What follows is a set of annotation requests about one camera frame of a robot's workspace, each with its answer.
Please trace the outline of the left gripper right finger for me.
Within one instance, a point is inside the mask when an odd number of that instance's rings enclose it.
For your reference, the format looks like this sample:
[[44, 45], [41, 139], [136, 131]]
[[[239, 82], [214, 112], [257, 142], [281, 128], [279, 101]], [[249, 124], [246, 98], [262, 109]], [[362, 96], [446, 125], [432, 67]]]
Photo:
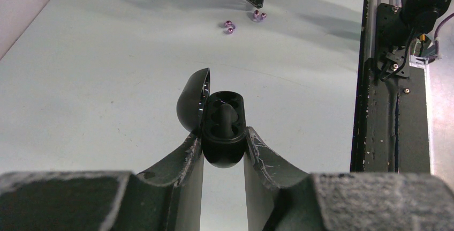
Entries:
[[244, 156], [249, 230], [453, 230], [453, 192], [429, 174], [309, 174], [253, 128]]

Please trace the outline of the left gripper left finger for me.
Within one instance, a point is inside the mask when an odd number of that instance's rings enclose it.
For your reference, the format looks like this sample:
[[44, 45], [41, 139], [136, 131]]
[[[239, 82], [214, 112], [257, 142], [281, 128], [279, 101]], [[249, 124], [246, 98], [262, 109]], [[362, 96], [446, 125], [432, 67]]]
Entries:
[[1, 230], [199, 230], [201, 139], [148, 169], [1, 175]]

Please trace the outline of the black earbud charging case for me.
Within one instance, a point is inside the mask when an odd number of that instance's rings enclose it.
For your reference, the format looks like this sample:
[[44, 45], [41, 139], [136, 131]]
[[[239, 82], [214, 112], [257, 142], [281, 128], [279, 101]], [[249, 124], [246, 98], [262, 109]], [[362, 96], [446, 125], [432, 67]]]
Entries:
[[[238, 114], [232, 123], [234, 136], [223, 139], [215, 135], [218, 127], [217, 110], [230, 104]], [[246, 117], [244, 98], [236, 92], [210, 92], [210, 69], [193, 73], [183, 88], [176, 105], [181, 125], [201, 138], [201, 147], [207, 161], [218, 168], [230, 168], [243, 157], [246, 149]]]

